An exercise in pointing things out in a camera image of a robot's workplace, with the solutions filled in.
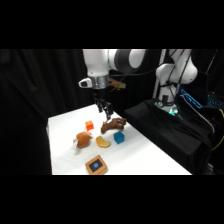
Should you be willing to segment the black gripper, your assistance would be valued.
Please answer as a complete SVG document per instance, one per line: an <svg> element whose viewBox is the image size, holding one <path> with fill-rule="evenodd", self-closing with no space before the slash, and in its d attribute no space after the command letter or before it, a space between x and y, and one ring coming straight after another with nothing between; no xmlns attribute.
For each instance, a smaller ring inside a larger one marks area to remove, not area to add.
<svg viewBox="0 0 224 224"><path fill-rule="evenodd" d="M113 114L113 107L112 104L109 102L109 89L94 89L93 94L99 112L102 113L103 109L106 108L106 118L107 120L110 120L111 115Z"/></svg>

